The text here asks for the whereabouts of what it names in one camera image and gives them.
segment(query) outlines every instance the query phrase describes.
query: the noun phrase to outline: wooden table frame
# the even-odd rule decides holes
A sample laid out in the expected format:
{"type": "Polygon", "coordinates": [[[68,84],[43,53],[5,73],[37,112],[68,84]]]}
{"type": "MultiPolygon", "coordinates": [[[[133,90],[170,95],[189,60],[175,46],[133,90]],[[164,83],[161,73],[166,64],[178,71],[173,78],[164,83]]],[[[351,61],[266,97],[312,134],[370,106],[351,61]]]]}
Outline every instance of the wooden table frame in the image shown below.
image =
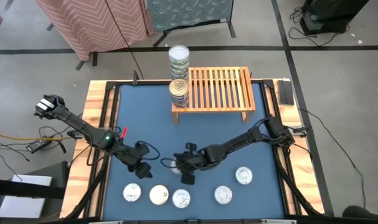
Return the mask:
{"type": "MultiPolygon", "coordinates": [[[[278,105],[278,79],[274,80],[257,80],[252,79],[252,82],[261,83],[264,88],[264,101],[267,102],[268,112],[275,116],[280,114],[282,122],[286,126],[301,126],[300,116],[296,107],[278,105]]],[[[138,85],[167,85],[170,80],[138,80],[138,85]]],[[[125,81],[92,81],[88,91],[87,101],[85,103],[85,109],[83,112],[83,118],[85,121],[94,126],[114,126],[116,122],[115,115],[117,114],[117,104],[119,101],[119,86],[120,85],[132,85],[132,80],[125,81]]],[[[296,144],[305,148],[307,147],[306,139],[299,136],[295,136],[296,144]]],[[[77,142],[75,148],[74,157],[80,153],[87,146],[86,142],[80,140],[77,142]]],[[[291,146],[291,154],[287,155],[282,149],[278,149],[278,155],[283,164],[283,167],[287,170],[288,175],[295,179],[296,186],[301,193],[306,197],[310,204],[319,212],[323,213],[323,204],[319,194],[318,185],[313,171],[313,165],[309,158],[308,152],[300,149],[296,146],[291,146]]],[[[99,162],[97,167],[87,167],[86,159],[88,152],[82,153],[74,163],[70,170],[70,177],[65,192],[65,198],[63,202],[62,211],[60,217],[67,216],[85,193],[88,183],[90,183],[95,174],[99,172],[101,167],[107,167],[108,160],[99,162]]],[[[101,156],[101,152],[96,151],[95,154],[90,155],[90,159],[101,156]]],[[[298,202],[291,194],[291,190],[288,186],[280,181],[281,194],[285,196],[283,200],[283,207],[286,215],[301,215],[305,214],[303,208],[300,207],[298,202]]],[[[96,191],[92,195],[90,203],[88,203],[85,211],[81,214],[84,217],[98,216],[102,217],[102,207],[104,203],[104,194],[106,189],[106,179],[104,179],[97,187],[96,191]]]]}

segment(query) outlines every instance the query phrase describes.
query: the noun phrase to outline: wooden rack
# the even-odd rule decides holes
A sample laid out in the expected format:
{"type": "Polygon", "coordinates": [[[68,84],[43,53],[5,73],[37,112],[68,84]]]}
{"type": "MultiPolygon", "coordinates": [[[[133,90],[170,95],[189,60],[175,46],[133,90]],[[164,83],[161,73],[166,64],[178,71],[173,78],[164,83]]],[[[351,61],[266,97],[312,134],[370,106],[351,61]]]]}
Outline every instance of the wooden rack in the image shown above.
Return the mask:
{"type": "Polygon", "coordinates": [[[255,111],[248,67],[209,67],[189,69],[189,104],[172,104],[172,118],[179,113],[241,112],[246,123],[255,111]]]}

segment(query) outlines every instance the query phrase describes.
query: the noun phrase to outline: black metal frame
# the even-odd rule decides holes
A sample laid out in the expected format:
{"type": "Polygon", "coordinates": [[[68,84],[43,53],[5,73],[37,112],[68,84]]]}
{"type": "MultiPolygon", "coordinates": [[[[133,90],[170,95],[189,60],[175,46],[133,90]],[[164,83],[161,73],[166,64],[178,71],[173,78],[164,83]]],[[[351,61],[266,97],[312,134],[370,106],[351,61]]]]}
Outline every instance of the black metal frame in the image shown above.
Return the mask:
{"type": "MultiPolygon", "coordinates": [[[[233,6],[234,6],[234,0],[232,0],[232,8],[230,10],[230,17],[226,18],[227,20],[227,27],[229,28],[230,36],[232,38],[236,38],[236,33],[234,32],[233,24],[232,24],[232,17],[233,17],[233,6]]],[[[193,26],[178,26],[172,29],[164,30],[163,35],[153,44],[153,47],[158,47],[158,45],[166,38],[166,36],[172,32],[173,30],[178,30],[178,29],[185,29],[185,28],[190,28],[190,27],[199,27],[199,26],[206,26],[206,25],[211,25],[211,24],[219,24],[223,23],[220,21],[220,19],[213,20],[213,21],[207,21],[207,22],[200,22],[196,25],[193,26]]]]}
{"type": "MultiPolygon", "coordinates": [[[[170,82],[169,80],[153,80],[153,81],[133,80],[133,81],[125,81],[125,82],[107,82],[106,88],[105,88],[105,95],[104,95],[104,98],[103,98],[103,108],[102,108],[102,113],[101,113],[101,116],[100,116],[99,127],[104,126],[106,111],[107,111],[107,106],[108,106],[108,99],[109,99],[111,89],[114,89],[114,97],[113,97],[113,103],[111,105],[111,115],[110,115],[109,127],[114,126],[114,122],[115,122],[115,119],[116,119],[115,112],[116,112],[116,109],[117,109],[117,102],[118,102],[118,96],[119,96],[118,94],[120,92],[121,86],[123,86],[123,85],[168,85],[169,82],[170,82]]],[[[262,94],[262,98],[263,98],[263,102],[264,102],[265,113],[266,113],[267,116],[271,116],[271,111],[269,109],[269,102],[268,102],[267,95],[266,95],[266,89],[269,88],[271,96],[272,96],[272,105],[273,105],[274,114],[275,114],[275,116],[277,116],[279,118],[279,120],[281,120],[280,110],[278,108],[278,101],[277,101],[277,96],[276,96],[276,93],[275,93],[275,87],[274,87],[274,84],[273,84],[273,80],[251,80],[251,83],[258,83],[259,85],[261,85],[261,94],[262,94]]],[[[274,152],[273,158],[274,158],[274,160],[276,160],[277,159],[276,153],[277,153],[278,148],[276,146],[273,146],[272,149],[273,149],[273,152],[274,152]]],[[[288,174],[289,178],[295,183],[295,180],[294,180],[294,177],[293,177],[293,170],[292,170],[292,166],[291,166],[290,157],[289,157],[287,152],[284,152],[283,154],[284,154],[284,157],[285,157],[287,174],[288,174]]],[[[93,157],[93,161],[97,160],[98,157],[99,157],[99,152],[98,152],[98,150],[96,150],[95,155],[93,157]]],[[[108,163],[109,163],[109,159],[105,159],[103,166],[104,165],[108,166],[108,163]]],[[[96,166],[92,167],[92,170],[91,170],[91,173],[90,173],[89,186],[91,186],[93,179],[94,179],[94,176],[96,175],[96,169],[97,169],[96,166]]],[[[277,164],[276,164],[276,174],[277,174],[277,177],[278,177],[278,183],[279,183],[279,187],[280,187],[281,203],[283,205],[283,211],[284,211],[284,214],[285,214],[285,217],[286,217],[286,216],[290,215],[290,210],[289,210],[288,200],[287,200],[287,192],[285,191],[284,180],[281,178],[281,176],[278,173],[277,164]]],[[[105,176],[103,177],[103,180],[100,183],[100,191],[99,191],[99,196],[98,196],[98,200],[97,200],[97,207],[96,207],[96,211],[95,211],[97,217],[100,217],[101,214],[102,214],[103,199],[104,199],[104,196],[105,196],[106,175],[107,175],[107,173],[105,174],[105,176]]],[[[298,201],[297,201],[297,199],[294,195],[293,195],[293,200],[294,200],[294,208],[295,208],[296,214],[301,215],[300,204],[298,203],[298,201]]],[[[91,204],[91,202],[89,200],[87,206],[85,207],[85,211],[84,211],[84,214],[83,214],[84,217],[88,217],[88,215],[89,215],[90,204],[91,204]]],[[[259,221],[260,220],[242,220],[242,219],[240,219],[240,220],[201,220],[202,223],[249,223],[249,222],[259,222],[259,221]]],[[[128,223],[161,223],[161,222],[162,223],[188,223],[189,221],[188,220],[124,221],[124,223],[127,223],[127,222],[128,223]]]]}

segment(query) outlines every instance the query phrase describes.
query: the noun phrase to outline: gray floor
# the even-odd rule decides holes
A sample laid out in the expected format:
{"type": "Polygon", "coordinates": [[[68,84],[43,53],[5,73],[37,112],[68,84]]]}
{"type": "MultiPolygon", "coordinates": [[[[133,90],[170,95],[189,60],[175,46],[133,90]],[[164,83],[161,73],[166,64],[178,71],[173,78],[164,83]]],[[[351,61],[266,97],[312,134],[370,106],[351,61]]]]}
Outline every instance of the gray floor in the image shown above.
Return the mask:
{"type": "MultiPolygon", "coordinates": [[[[303,0],[277,0],[286,32],[293,27],[288,16],[303,0]]],[[[0,26],[0,50],[66,49],[68,44],[56,29],[46,31],[49,20],[34,1],[14,1],[5,11],[0,26]]],[[[282,46],[270,0],[235,2],[233,23],[237,34],[231,39],[226,24],[196,27],[172,32],[160,46],[185,44],[282,46]]],[[[150,47],[161,34],[135,43],[150,47]]],[[[331,34],[319,35],[323,43],[331,34]]],[[[370,0],[351,22],[351,30],[337,36],[329,45],[378,45],[378,0],[370,0]]],[[[311,46],[308,40],[289,40],[290,45],[311,46]]],[[[305,101],[320,116],[364,174],[367,209],[378,213],[378,51],[292,52],[305,101]]],[[[147,79],[169,78],[166,52],[135,53],[147,79]]],[[[74,113],[83,110],[90,80],[131,78],[136,65],[129,53],[99,54],[98,66],[85,63],[81,71],[75,54],[0,55],[0,133],[36,136],[44,125],[63,129],[60,121],[34,117],[34,106],[43,94],[65,98],[74,113]]],[[[291,78],[283,51],[198,51],[191,52],[193,67],[248,66],[257,78],[291,78]]],[[[321,162],[336,216],[348,205],[361,205],[360,178],[326,131],[314,119],[321,162]]],[[[3,143],[10,143],[0,138],[3,143]]],[[[68,153],[60,149],[25,155],[26,162],[12,151],[0,150],[7,163],[19,174],[72,159],[75,143],[65,142],[68,153]]],[[[12,172],[0,159],[0,178],[12,172]]]]}

